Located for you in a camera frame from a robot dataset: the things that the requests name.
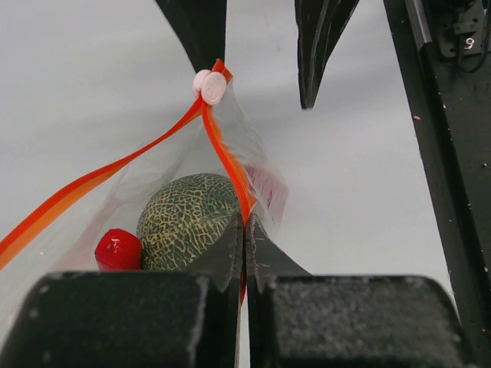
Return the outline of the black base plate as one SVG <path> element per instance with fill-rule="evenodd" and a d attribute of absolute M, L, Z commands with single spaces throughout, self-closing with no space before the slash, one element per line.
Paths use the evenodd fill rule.
<path fill-rule="evenodd" d="M 460 321 L 490 365 L 490 3 L 384 4 Z"/>

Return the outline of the red apple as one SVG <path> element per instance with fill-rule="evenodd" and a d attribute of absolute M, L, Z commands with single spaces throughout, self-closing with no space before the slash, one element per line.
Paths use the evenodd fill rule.
<path fill-rule="evenodd" d="M 245 171 L 257 200 L 255 212 L 268 224 L 279 225 L 288 200 L 288 187 L 282 177 L 263 166 L 245 166 Z"/>

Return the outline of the clear zip bag orange zipper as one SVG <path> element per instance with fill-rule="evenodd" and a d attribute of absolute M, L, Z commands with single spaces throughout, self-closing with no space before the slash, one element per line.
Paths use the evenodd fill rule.
<path fill-rule="evenodd" d="M 2 319 L 20 308 L 43 274 L 99 270 L 94 252 L 102 236 L 121 228 L 137 237 L 144 207 L 173 180 L 198 173 L 226 176 L 239 200 L 234 215 L 259 218 L 245 166 L 263 166 L 286 182 L 236 98 L 232 73 L 217 60 L 196 74 L 193 90 L 188 111 L 161 136 L 68 183 L 2 239 Z M 259 220 L 270 232 L 281 224 Z"/>

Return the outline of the green netted melon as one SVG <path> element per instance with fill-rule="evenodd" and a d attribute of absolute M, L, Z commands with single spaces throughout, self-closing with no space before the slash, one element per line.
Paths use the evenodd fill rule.
<path fill-rule="evenodd" d="M 173 180 L 151 197 L 137 222 L 141 268 L 185 268 L 221 237 L 239 211 L 236 191 L 226 176 L 198 173 Z"/>

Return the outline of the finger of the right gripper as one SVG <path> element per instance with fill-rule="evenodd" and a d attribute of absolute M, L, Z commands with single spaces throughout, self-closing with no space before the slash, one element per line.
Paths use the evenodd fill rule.
<path fill-rule="evenodd" d="M 357 5 L 358 0 L 295 0 L 302 109 L 314 107 L 328 59 Z"/>
<path fill-rule="evenodd" d="M 194 71 L 210 69 L 226 53 L 226 0 L 156 0 Z"/>

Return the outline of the red chili pepper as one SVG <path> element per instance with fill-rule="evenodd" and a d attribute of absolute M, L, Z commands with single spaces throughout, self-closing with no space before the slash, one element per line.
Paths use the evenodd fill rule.
<path fill-rule="evenodd" d="M 138 237 L 121 228 L 108 230 L 95 248 L 100 271 L 141 270 L 142 245 Z"/>

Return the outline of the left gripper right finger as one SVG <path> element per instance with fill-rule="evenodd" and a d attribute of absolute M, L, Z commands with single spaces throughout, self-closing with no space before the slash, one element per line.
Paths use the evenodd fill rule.
<path fill-rule="evenodd" d="M 253 367 L 469 367 L 472 349 L 435 280 L 313 275 L 253 215 L 245 227 Z"/>

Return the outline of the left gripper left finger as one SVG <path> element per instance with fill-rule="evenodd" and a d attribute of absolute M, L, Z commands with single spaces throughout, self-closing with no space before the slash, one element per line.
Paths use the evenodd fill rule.
<path fill-rule="evenodd" d="M 28 292 L 3 367 L 236 367 L 244 228 L 183 271 L 51 273 Z"/>

